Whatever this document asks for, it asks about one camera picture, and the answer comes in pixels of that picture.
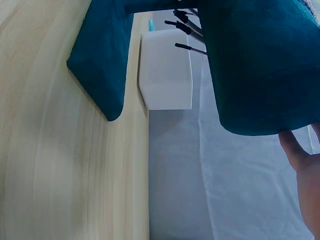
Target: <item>finger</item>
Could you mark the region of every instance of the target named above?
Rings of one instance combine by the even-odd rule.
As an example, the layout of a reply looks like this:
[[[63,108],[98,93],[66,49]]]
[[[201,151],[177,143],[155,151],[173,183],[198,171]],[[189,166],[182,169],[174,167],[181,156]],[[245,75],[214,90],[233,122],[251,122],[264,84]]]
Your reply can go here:
[[[316,122],[314,124],[311,124],[316,136],[318,137],[318,141],[320,143],[320,122]]]
[[[292,131],[284,131],[279,134],[280,144],[293,169],[297,172],[303,165],[303,161],[309,154],[300,146]]]

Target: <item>dark green felt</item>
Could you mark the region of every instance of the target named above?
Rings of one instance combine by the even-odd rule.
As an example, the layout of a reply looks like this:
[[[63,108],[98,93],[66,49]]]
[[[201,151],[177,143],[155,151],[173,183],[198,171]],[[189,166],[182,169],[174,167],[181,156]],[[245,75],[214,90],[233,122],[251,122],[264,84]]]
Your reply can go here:
[[[92,0],[67,66],[109,121],[117,119],[124,106],[133,24],[129,13],[191,8],[195,2]]]
[[[272,135],[320,120],[320,29],[300,0],[199,0],[222,126]]]

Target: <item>wooden surface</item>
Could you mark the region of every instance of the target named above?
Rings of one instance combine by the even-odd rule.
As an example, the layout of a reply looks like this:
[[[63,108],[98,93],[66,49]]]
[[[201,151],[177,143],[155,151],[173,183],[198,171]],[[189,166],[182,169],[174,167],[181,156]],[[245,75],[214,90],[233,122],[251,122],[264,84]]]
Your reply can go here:
[[[135,15],[108,123],[66,67],[89,0],[0,0],[0,240],[146,240],[148,113]]]

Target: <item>black pen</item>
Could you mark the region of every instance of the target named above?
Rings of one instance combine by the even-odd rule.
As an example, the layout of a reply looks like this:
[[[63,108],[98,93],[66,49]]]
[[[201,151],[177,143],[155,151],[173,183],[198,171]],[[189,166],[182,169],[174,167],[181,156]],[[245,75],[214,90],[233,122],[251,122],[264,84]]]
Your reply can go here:
[[[193,51],[193,52],[196,52],[196,53],[199,53],[199,54],[207,55],[207,53],[205,51],[201,51],[199,49],[196,49],[196,48],[193,48],[191,46],[184,45],[184,44],[181,44],[181,43],[175,43],[174,46],[178,47],[178,48],[181,48],[181,49],[187,49],[189,51]]]
[[[177,29],[182,30],[183,32],[185,32],[187,35],[190,35],[191,37],[193,37],[194,39],[198,40],[201,43],[205,43],[204,37],[201,36],[199,33],[196,33],[194,30],[192,30],[189,26],[183,24],[182,22],[179,21],[164,21],[165,24],[168,25],[174,25]]]

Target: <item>teal fabric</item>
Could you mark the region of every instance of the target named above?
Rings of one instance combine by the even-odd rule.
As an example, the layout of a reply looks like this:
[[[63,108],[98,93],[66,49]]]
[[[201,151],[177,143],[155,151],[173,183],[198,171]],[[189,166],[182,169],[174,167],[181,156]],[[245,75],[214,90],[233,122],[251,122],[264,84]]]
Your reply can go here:
[[[320,120],[320,29],[302,0],[199,0],[221,125],[272,135]]]
[[[133,14],[188,8],[194,0],[92,0],[81,26],[68,68],[107,120],[116,120],[124,106]]]

